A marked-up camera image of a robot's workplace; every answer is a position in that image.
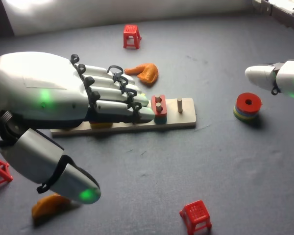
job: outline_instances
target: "white wall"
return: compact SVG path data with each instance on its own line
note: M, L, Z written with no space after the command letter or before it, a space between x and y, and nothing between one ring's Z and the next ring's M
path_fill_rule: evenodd
M2 0L16 35L239 11L251 0Z

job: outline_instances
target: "brown toy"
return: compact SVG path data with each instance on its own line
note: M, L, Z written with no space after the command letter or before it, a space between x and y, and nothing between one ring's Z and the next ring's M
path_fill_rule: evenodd
M31 209L31 216L37 220L43 216L50 216L63 210L71 204L71 201L57 193L40 199Z
M137 75L142 83L152 86L158 79L158 69L153 63L144 63L132 69L125 69L127 75Z

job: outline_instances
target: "wooden base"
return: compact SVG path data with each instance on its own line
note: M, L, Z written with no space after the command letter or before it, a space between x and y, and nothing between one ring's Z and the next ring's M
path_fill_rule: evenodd
M89 122L83 122L77 128L70 130L51 130L52 136L72 136L97 133L114 133L144 131L156 129L178 129L183 127L196 126L196 113L194 101L192 98L183 98L183 112L177 110L177 99L166 99L167 104L167 122L165 124L156 124L154 121L143 124L132 123L113 123L111 127L91 126Z

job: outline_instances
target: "bright light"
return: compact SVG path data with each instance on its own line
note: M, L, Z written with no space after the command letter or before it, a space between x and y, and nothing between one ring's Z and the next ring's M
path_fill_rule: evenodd
M7 4L18 8L20 10L28 10L33 5L42 5L49 2L52 2L53 0L5 0Z

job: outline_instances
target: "robotic hand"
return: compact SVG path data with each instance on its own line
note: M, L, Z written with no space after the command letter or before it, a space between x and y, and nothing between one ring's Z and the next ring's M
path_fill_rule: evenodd
M74 128L83 121L146 123L148 99L118 66L108 70L48 53L0 57L0 153L27 179L83 204L100 198L97 181L37 129ZM119 73L111 72L112 68Z
M273 95L284 93L294 98L294 60L252 66L246 69L245 75L251 83Z

